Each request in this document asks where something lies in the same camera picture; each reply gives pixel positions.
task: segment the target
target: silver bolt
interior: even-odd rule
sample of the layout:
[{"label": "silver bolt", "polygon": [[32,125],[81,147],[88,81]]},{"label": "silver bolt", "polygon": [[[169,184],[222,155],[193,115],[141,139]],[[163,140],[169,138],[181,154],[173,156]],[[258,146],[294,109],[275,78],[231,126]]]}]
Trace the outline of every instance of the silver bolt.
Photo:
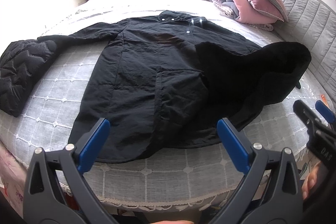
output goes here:
[{"label": "silver bolt", "polygon": [[290,148],[288,148],[288,147],[286,147],[284,151],[288,155],[290,155],[292,153],[292,150]]},{"label": "silver bolt", "polygon": [[260,150],[261,148],[263,148],[262,144],[261,143],[254,143],[253,144],[253,147],[257,150]]},{"label": "silver bolt", "polygon": [[75,146],[72,143],[69,143],[65,146],[66,151],[71,151],[75,148]]},{"label": "silver bolt", "polygon": [[42,148],[41,147],[38,147],[35,149],[35,154],[39,154],[42,152]]}]

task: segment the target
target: gray quilted headboard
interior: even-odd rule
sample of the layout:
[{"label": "gray quilted headboard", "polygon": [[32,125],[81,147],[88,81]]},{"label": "gray quilted headboard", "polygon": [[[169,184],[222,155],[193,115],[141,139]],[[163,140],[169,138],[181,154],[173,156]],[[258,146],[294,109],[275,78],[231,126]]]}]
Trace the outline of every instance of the gray quilted headboard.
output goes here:
[{"label": "gray quilted headboard", "polygon": [[309,70],[336,107],[336,13],[321,0],[283,0],[288,22],[274,30],[285,41],[304,44],[311,53]]}]

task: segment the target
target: dark hanging garment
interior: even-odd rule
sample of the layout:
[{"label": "dark hanging garment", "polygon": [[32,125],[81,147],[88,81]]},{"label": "dark hanging garment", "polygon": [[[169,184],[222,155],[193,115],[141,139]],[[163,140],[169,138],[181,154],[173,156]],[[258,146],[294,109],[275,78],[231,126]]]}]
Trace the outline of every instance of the dark hanging garment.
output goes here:
[{"label": "dark hanging garment", "polygon": [[[13,42],[0,60],[1,109],[18,115],[61,51],[94,42],[108,44],[84,92],[69,142],[76,143],[100,117],[107,118],[110,136],[97,160],[111,163],[147,158],[163,147],[219,143],[216,123],[221,117],[241,130],[264,105],[281,102],[311,60],[300,43],[261,48],[204,17],[164,11],[97,23],[69,36]],[[23,54],[27,48],[30,54]],[[33,63],[32,53],[42,58]],[[27,70],[9,72],[23,62],[29,75]],[[15,92],[9,79],[20,84]]]}]

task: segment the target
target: jacket collar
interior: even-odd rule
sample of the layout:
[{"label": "jacket collar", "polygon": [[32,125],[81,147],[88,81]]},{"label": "jacket collar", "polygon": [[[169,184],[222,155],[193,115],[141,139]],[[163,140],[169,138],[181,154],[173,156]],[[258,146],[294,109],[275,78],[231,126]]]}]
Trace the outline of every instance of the jacket collar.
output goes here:
[{"label": "jacket collar", "polygon": [[200,22],[206,21],[205,17],[197,17],[197,16],[192,16],[192,15],[188,15],[188,14],[180,13],[180,12],[173,12],[169,10],[163,11],[160,15],[158,15],[158,18],[160,21],[165,21],[165,20],[171,21],[172,19],[174,21],[189,21],[192,23],[200,23]]}]

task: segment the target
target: white bedspread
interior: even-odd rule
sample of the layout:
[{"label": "white bedspread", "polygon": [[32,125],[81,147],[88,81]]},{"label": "white bedspread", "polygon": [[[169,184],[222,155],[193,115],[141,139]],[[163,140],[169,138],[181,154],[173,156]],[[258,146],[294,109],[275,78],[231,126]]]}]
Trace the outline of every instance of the white bedspread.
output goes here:
[{"label": "white bedspread", "polygon": [[[89,0],[44,35],[68,35],[97,22],[114,23],[129,17],[158,15],[163,10],[205,16],[261,46],[281,40],[273,32],[221,16],[212,3],[202,0]],[[67,50],[36,85],[20,117],[0,111],[0,139],[25,166],[36,147],[57,150],[66,145],[83,92],[104,46],[101,43]],[[321,94],[328,100],[329,97],[309,71],[300,83],[300,90],[295,88],[283,102],[264,107],[244,128],[251,142],[258,141],[275,150],[288,146],[297,156],[303,153],[308,138],[292,105],[302,99],[314,108]],[[59,177],[66,189],[63,175]],[[139,211],[178,211],[191,206],[202,210],[226,200],[241,177],[221,144],[162,149],[149,159],[126,164],[96,163],[85,174],[100,200]]]}]

